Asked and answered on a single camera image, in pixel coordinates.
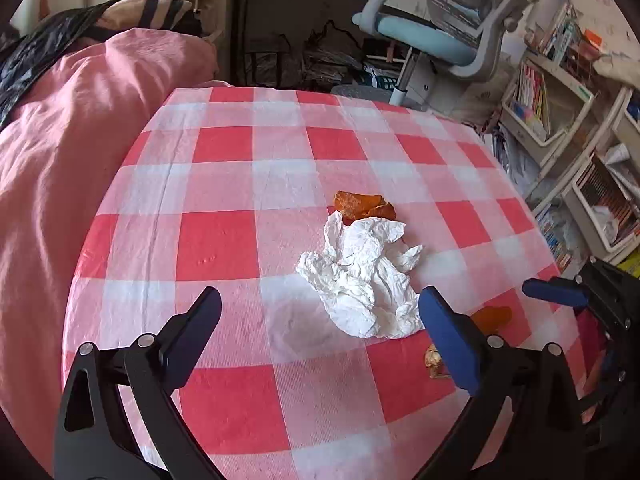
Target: blue chair seat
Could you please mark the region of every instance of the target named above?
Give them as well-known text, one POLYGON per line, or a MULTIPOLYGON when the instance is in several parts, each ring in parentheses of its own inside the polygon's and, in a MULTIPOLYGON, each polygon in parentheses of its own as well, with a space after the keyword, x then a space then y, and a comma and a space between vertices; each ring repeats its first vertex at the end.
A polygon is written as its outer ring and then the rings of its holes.
MULTIPOLYGON (((387 38, 401 41, 453 65, 466 66, 476 58, 476 50, 461 43, 456 38, 437 28, 427 27, 397 16, 380 14, 378 33, 387 38)), ((351 21, 360 25, 362 13, 354 14, 351 21)))

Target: crumpled paper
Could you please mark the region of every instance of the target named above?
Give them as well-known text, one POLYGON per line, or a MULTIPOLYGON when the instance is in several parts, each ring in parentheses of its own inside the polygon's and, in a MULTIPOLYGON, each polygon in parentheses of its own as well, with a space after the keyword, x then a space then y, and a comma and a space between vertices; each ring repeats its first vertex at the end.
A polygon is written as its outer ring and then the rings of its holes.
POLYGON ((402 222, 383 218, 346 227, 336 211, 324 226, 324 251, 300 256, 296 271, 343 332, 401 338, 423 329, 418 294, 405 275, 418 264, 422 245, 409 248, 400 239, 404 228, 402 222))

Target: office chair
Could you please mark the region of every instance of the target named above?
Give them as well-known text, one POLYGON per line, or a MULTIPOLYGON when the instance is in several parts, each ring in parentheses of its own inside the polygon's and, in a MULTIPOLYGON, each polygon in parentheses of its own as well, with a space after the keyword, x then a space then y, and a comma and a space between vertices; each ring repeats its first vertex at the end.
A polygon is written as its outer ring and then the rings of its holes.
POLYGON ((352 22, 374 37, 411 47, 389 101, 402 105, 421 52, 436 63, 439 76, 466 83, 463 87, 489 81, 504 33, 516 31, 524 10, 537 0, 428 0, 431 22, 438 28, 383 14, 386 1, 369 0, 352 22))

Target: table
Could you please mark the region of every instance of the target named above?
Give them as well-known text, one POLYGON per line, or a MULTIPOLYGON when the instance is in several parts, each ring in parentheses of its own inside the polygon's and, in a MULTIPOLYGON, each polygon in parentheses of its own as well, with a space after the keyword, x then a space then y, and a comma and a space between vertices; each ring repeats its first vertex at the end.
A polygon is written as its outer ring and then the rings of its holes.
MULTIPOLYGON (((526 278, 557 274, 552 255, 471 129, 263 88, 178 89, 139 136, 78 262, 64 373, 82 342, 128 346, 213 285, 222 320, 174 400, 230 480, 412 478, 468 397, 430 379, 424 331, 347 336, 295 273, 303 251, 322 248, 337 190, 394 204, 405 241, 425 245, 415 290, 435 285, 458 312, 510 306, 503 337, 538 349, 556 341, 582 384, 571 309, 520 291, 526 278)), ((152 456, 130 394, 125 402, 152 456)))

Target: screw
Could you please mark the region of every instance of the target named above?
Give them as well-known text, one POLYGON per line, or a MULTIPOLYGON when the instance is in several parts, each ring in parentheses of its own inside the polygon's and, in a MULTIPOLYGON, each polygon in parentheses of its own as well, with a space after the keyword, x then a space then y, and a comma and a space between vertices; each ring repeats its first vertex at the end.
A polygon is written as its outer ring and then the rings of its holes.
POLYGON ((502 339, 499 335, 491 335, 486 341, 489 343, 491 348, 502 348, 504 346, 504 339, 502 339))
POLYGON ((560 348, 560 345, 557 345, 556 343, 549 343, 546 349, 549 350, 549 353, 552 355, 555 355, 555 356, 562 355, 562 349, 560 348))
POLYGON ((138 346, 140 348, 146 348, 151 346, 155 340, 156 338, 153 334, 143 334, 138 338, 138 346))
POLYGON ((91 352, 94 351, 94 344, 93 343, 82 343, 80 345, 80 349, 78 351, 80 352, 80 355, 89 355, 91 352))

